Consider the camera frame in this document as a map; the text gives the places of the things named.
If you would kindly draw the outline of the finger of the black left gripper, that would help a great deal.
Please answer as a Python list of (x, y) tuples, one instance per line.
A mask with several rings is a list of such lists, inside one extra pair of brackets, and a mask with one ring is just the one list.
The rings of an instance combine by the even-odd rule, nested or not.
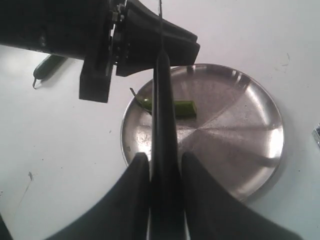
[(193, 65), (200, 50), (198, 37), (159, 16), (139, 0), (118, 2), (116, 75), (129, 76), (156, 65), (161, 49), (172, 67)]

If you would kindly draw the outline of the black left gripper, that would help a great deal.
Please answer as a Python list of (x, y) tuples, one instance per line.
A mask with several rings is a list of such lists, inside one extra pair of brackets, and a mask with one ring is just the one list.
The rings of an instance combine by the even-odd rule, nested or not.
[(112, 59), (98, 57), (103, 34), (123, 0), (2, 0), (0, 43), (31, 51), (84, 60), (79, 99), (109, 100)]

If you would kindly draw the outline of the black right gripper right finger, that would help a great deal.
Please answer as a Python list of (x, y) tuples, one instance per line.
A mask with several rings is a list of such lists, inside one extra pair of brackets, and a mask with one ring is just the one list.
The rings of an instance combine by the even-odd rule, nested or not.
[(181, 160), (187, 226), (192, 240), (300, 240), (231, 196), (191, 152)]

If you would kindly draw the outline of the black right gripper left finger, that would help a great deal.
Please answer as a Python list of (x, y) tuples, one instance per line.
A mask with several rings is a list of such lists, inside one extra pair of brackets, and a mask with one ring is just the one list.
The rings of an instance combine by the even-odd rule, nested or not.
[(90, 210), (50, 240), (145, 240), (150, 209), (150, 169), (143, 152)]

